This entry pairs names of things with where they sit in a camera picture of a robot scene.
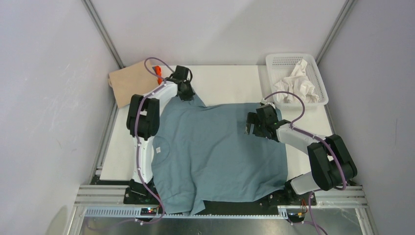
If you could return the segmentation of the grey-blue t-shirt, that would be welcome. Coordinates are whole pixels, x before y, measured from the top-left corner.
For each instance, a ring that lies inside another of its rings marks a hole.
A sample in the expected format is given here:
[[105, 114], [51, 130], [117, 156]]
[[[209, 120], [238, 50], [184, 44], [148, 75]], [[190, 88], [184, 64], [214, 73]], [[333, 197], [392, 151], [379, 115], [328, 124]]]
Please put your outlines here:
[[172, 98], [153, 140], [153, 180], [167, 213], [197, 214], [205, 201], [253, 202], [282, 189], [284, 144], [247, 135], [257, 103], [206, 106]]

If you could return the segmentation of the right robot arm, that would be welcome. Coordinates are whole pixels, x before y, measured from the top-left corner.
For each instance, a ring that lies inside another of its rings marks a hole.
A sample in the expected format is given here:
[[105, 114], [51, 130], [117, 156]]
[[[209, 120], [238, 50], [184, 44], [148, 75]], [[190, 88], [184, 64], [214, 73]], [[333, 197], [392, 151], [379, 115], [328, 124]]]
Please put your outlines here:
[[284, 198], [290, 204], [297, 204], [308, 192], [344, 190], [347, 181], [357, 176], [357, 167], [339, 135], [324, 137], [297, 128], [288, 120], [278, 119], [270, 103], [247, 114], [245, 132], [290, 145], [308, 156], [310, 172], [286, 184]]

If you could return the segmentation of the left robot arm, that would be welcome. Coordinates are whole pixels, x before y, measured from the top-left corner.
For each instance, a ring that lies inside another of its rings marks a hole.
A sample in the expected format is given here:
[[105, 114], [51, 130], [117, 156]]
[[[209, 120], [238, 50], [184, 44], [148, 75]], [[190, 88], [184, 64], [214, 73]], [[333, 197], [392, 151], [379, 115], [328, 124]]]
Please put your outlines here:
[[152, 142], [160, 127], [161, 114], [174, 97], [179, 97], [182, 101], [193, 99], [195, 92], [191, 86], [192, 78], [189, 68], [176, 66], [175, 71], [155, 89], [131, 97], [126, 126], [130, 135], [136, 139], [136, 167], [132, 176], [135, 182], [147, 184], [152, 180]]

